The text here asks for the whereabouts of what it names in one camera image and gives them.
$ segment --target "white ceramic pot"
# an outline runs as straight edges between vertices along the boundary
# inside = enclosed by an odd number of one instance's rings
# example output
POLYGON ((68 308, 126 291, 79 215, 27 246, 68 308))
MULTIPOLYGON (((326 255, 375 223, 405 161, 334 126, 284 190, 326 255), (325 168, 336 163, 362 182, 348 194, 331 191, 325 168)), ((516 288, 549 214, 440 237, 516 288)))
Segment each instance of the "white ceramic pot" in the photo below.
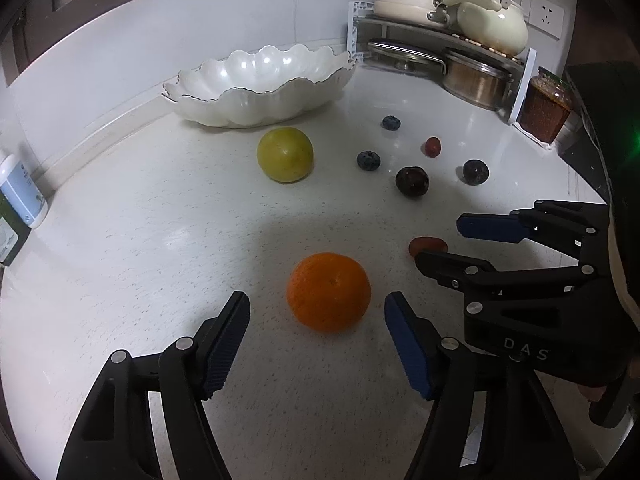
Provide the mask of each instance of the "white ceramic pot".
POLYGON ((445 23, 430 18, 436 10, 437 0, 376 0, 374 12, 378 16, 400 20, 402 22, 418 23, 428 27, 443 28, 445 23))
POLYGON ((454 27, 470 40, 516 56, 527 46, 529 31, 522 8, 511 0, 443 0, 454 27))

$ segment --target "plastic container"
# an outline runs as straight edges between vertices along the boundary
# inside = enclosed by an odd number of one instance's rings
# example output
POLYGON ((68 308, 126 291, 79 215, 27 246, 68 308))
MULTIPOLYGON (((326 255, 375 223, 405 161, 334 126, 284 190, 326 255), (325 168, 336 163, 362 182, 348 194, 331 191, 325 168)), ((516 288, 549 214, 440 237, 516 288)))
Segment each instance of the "plastic container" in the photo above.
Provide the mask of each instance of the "plastic container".
POLYGON ((540 67, 531 78, 518 122, 542 142, 554 141, 571 113, 573 102, 569 85, 540 67))
POLYGON ((20 159, 0 149, 0 191, 30 228, 38 227, 49 206, 20 159))

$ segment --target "label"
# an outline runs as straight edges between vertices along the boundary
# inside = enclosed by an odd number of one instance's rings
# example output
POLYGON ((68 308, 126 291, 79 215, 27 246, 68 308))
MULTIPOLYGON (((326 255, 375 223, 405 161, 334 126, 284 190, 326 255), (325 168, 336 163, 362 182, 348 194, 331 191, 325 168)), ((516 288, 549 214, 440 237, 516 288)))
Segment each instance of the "label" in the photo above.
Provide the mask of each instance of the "label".
POLYGON ((33 219, 39 215, 44 207, 44 197, 33 183, 23 163, 17 164, 6 181, 0 186, 14 211, 18 213, 22 221, 31 225, 33 219))
POLYGON ((4 262, 17 241, 18 235, 4 217, 0 217, 0 262, 4 262))
POLYGON ((524 343, 524 345, 522 343, 516 344, 516 342, 510 337, 504 338, 504 347, 507 350, 517 349, 520 351, 520 354, 526 354, 529 357, 533 355, 540 361, 546 361, 546 358, 549 356, 549 350, 546 348, 533 348, 529 343, 524 343))

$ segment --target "dish rack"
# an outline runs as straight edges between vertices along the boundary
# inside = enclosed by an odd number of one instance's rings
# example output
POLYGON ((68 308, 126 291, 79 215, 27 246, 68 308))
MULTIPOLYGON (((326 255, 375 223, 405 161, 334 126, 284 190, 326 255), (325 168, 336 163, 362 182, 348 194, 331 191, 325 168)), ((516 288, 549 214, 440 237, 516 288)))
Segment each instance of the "dish rack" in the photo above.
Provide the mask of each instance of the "dish rack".
POLYGON ((373 9, 374 4, 371 2, 354 1, 349 4, 347 50, 352 59, 380 68, 379 64, 372 63, 372 54, 367 47, 367 43, 373 38, 403 41, 438 55, 448 49, 457 50, 462 54, 471 54, 476 59, 502 68, 511 74, 513 94, 501 113, 504 114, 507 124, 513 124, 518 119, 529 79, 536 64, 535 49, 528 48, 522 59, 509 57, 450 30, 435 30, 414 23, 382 18, 376 16, 373 9))

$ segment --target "wall tile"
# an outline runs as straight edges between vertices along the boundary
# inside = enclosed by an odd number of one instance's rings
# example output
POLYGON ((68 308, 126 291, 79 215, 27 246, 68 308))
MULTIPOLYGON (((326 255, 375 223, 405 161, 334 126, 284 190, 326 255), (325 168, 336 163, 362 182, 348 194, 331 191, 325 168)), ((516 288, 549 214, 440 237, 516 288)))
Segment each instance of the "wall tile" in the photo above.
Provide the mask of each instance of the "wall tile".
POLYGON ((209 57, 295 42, 293 0, 134 0, 87 23, 11 85, 39 160, 120 103, 209 57))
POLYGON ((296 42, 346 38, 352 0, 295 0, 296 42))
MULTIPOLYGON (((10 35, 2 42, 2 49, 13 51, 10 35)), ((33 173, 39 167, 40 161, 33 153, 24 134, 18 115, 15 112, 14 96, 6 86, 5 76, 4 62, 0 59, 0 146, 17 155, 29 172, 33 173)))

